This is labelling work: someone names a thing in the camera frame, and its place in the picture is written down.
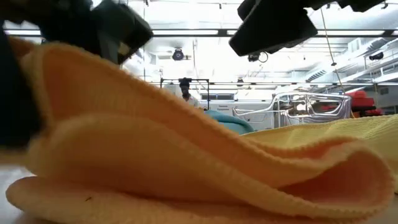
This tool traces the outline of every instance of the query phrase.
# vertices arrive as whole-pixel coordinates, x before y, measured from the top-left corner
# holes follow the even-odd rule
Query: yellow towel
[[[391,201],[398,116],[238,136],[116,65],[12,39],[45,120],[16,207],[66,224],[356,223]]]

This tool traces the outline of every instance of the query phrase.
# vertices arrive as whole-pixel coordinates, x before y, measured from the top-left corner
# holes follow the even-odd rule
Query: table
[[[0,166],[0,223],[1,224],[54,224],[52,222],[38,220],[24,214],[13,207],[6,200],[4,192],[15,180],[31,174],[23,168],[13,166]],[[366,224],[396,224],[398,223],[398,196],[391,206],[380,216],[368,221]]]

